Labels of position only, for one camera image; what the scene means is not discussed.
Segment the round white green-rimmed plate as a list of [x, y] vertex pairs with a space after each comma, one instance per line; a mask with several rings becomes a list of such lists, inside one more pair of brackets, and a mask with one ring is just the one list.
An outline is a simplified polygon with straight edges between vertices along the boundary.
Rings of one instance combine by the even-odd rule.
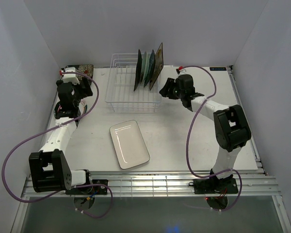
[[79, 110], [76, 114], [73, 111], [64, 111], [63, 108], [60, 105], [60, 102], [57, 102], [53, 111], [53, 115], [56, 119], [62, 118], [62, 117], [68, 117], [68, 118], [76, 118], [81, 115], [84, 115], [88, 110], [88, 104], [85, 101], [85, 99], [82, 99], [79, 104]]

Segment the teal square plate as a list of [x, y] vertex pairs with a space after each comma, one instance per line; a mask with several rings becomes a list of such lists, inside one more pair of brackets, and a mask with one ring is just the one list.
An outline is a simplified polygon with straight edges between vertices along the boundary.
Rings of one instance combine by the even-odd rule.
[[153, 75], [155, 63], [156, 63], [155, 52], [154, 52], [154, 50], [152, 50], [151, 55], [150, 55], [149, 60], [148, 60], [148, 69], [147, 69], [147, 73], [145, 76], [144, 87], [146, 87], [146, 85], [149, 83], [149, 81]]

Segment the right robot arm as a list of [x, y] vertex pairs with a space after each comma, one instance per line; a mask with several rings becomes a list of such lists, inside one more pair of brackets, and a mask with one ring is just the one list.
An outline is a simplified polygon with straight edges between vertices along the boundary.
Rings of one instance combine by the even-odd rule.
[[171, 100], [181, 100], [182, 105], [212, 120], [215, 138], [219, 145], [216, 162], [208, 176], [198, 176], [194, 184], [202, 191], [222, 192], [233, 181], [233, 168], [241, 149], [251, 139], [251, 130], [240, 105], [227, 106], [196, 92], [191, 75], [168, 78], [160, 94]]

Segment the cream square flower plate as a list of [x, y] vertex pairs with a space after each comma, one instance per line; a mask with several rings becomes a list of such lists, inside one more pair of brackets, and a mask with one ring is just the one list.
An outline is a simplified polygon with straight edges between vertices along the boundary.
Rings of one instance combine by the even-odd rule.
[[152, 90], [154, 84], [156, 83], [156, 80], [162, 69], [163, 69], [163, 43], [160, 44], [155, 54], [155, 68], [149, 84], [150, 91]]

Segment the mint green round flower plate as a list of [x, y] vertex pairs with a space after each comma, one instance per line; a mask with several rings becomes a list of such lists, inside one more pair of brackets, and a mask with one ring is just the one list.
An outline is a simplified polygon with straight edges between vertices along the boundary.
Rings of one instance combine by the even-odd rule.
[[148, 72], [148, 66], [149, 66], [149, 58], [150, 58], [149, 53], [147, 51], [145, 51], [144, 54], [143, 54], [143, 60], [142, 60], [140, 84], [143, 84], [145, 79], [146, 79], [146, 75], [147, 75], [147, 72]]

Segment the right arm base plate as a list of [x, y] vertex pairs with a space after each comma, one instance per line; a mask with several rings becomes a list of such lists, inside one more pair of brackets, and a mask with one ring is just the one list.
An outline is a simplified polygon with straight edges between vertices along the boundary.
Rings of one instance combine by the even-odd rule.
[[211, 180], [209, 179], [194, 179], [189, 182], [189, 186], [194, 188], [195, 194], [238, 194], [239, 190], [236, 180], [231, 178], [229, 180]]

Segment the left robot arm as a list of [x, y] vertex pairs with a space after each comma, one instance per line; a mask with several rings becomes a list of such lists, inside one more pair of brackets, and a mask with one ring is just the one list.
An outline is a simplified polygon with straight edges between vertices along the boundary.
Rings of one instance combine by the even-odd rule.
[[76, 188], [83, 194], [93, 189], [87, 170], [71, 170], [65, 158], [68, 142], [77, 129], [79, 120], [64, 124], [82, 115], [81, 100], [92, 96], [89, 81], [82, 78], [77, 83], [56, 82], [59, 101], [54, 108], [55, 126], [44, 146], [29, 156], [29, 165], [35, 192], [62, 191]]

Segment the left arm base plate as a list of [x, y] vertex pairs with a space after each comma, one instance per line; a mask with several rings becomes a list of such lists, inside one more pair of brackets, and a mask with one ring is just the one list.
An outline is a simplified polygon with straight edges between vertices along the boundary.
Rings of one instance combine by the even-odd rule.
[[100, 180], [92, 180], [91, 183], [98, 184], [98, 186], [91, 186], [86, 188], [72, 188], [71, 190], [67, 190], [65, 193], [67, 195], [92, 195], [96, 193], [97, 195], [106, 195], [108, 193], [108, 189], [103, 185], [108, 186], [109, 180], [100, 179]]

